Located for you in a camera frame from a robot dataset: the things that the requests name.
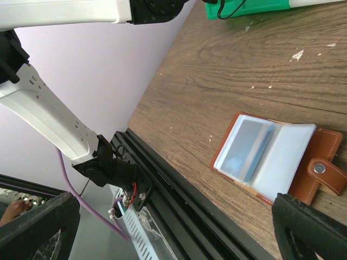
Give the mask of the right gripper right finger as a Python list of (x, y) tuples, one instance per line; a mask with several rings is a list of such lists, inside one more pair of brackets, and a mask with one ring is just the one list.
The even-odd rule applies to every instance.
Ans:
[(272, 216), (283, 259), (346, 259), (346, 225), (281, 193)]

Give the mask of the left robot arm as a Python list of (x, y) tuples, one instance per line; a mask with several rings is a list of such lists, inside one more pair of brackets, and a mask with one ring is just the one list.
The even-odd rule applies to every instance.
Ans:
[(28, 54), (1, 81), (1, 171), (88, 160), (125, 128), (194, 2), (136, 25), (128, 1), (1, 1), (1, 31)]

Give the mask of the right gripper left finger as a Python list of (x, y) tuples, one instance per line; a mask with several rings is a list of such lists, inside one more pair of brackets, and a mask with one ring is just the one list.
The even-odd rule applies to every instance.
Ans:
[(1, 226), (1, 259), (68, 259), (80, 204), (62, 193)]

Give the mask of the left arm base motor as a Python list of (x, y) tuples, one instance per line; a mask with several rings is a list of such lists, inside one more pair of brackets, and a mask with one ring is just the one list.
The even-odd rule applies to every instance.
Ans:
[(85, 159), (73, 168), (90, 179), (97, 186), (107, 184), (123, 189), (130, 198), (130, 205), (141, 211), (152, 189), (152, 181), (133, 159), (113, 149), (112, 144), (102, 135), (97, 135), (97, 147), (92, 149), (90, 159)]

